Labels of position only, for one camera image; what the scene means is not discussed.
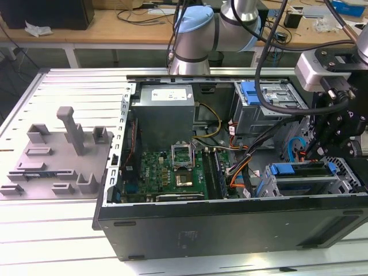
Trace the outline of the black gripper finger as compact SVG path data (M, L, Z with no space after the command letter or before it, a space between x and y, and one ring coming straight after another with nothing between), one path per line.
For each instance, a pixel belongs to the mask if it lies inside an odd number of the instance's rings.
M331 139L324 147L324 155L338 158L367 158L367 128L359 136Z
M336 132L342 123L339 114L318 115L313 117L312 139L305 150L307 160L319 160L333 153Z

